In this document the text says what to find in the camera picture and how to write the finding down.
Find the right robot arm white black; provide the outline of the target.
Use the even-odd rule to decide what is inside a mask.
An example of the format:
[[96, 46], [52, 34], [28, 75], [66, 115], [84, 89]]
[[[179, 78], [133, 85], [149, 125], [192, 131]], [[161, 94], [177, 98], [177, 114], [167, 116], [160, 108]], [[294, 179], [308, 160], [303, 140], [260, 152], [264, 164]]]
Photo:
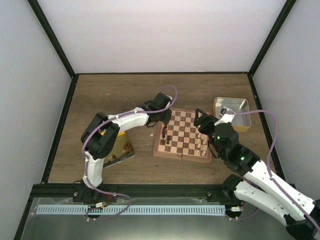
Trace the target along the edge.
[[320, 202], [314, 200], [276, 175], [269, 162], [239, 142], [232, 126], [237, 113], [229, 108], [220, 118], [196, 109], [194, 126], [208, 137], [208, 148], [233, 172], [222, 188], [223, 198], [254, 205], [281, 222], [296, 240], [312, 240], [320, 231]]

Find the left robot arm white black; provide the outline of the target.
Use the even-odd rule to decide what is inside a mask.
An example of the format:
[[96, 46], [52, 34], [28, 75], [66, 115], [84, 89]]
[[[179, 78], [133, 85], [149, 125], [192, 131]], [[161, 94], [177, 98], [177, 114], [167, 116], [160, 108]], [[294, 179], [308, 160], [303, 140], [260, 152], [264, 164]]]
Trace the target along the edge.
[[104, 161], [114, 148], [118, 135], [136, 127], [152, 128], [158, 122], [168, 123], [172, 114], [170, 107], [176, 99], [176, 95], [172, 97], [160, 92], [154, 100], [130, 111], [116, 115], [99, 112], [95, 115], [81, 136], [81, 153], [85, 157], [82, 180], [87, 186], [84, 195], [89, 201], [97, 202], [102, 196], [99, 186], [103, 182]]

